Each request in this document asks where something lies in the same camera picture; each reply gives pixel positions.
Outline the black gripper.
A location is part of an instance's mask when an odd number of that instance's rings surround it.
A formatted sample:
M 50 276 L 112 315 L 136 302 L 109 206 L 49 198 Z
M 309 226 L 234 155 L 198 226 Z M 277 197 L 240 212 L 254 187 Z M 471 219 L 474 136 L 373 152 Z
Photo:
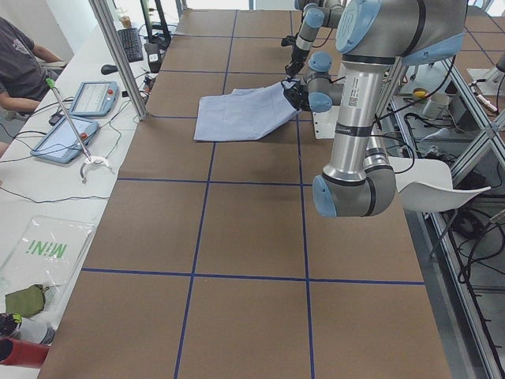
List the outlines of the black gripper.
M 291 46 L 291 60 L 285 66 L 285 72 L 288 77 L 295 77 L 303 66 L 312 48 L 312 42 L 300 36 L 286 36 L 281 41 L 282 47 Z
M 280 82 L 285 99 L 297 111 L 310 111 L 308 92 L 300 80 L 287 78 Z

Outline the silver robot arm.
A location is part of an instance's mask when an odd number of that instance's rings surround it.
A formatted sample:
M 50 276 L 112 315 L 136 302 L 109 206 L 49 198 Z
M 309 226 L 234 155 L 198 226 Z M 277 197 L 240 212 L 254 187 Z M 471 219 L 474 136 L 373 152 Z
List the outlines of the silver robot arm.
M 345 8 L 342 1 L 335 0 L 295 1 L 294 5 L 302 12 L 300 28 L 297 34 L 281 41 L 282 47 L 292 47 L 290 63 L 285 66 L 289 78 L 295 77 L 305 65 L 319 30 L 336 29 Z
M 298 1 L 298 33 L 287 40 L 286 98 L 297 109 L 339 109 L 331 158 L 312 182 L 319 214 L 374 216 L 389 207 L 395 173 L 372 133 L 383 75 L 455 56 L 462 47 L 464 1 Z

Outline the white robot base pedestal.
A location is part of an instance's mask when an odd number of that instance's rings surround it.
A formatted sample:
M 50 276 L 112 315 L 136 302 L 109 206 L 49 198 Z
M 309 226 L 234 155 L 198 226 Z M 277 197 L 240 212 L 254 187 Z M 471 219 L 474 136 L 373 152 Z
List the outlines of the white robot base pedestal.
M 312 113 L 314 135 L 317 140 L 333 140 L 338 121 L 340 106 L 333 106 L 329 111 Z

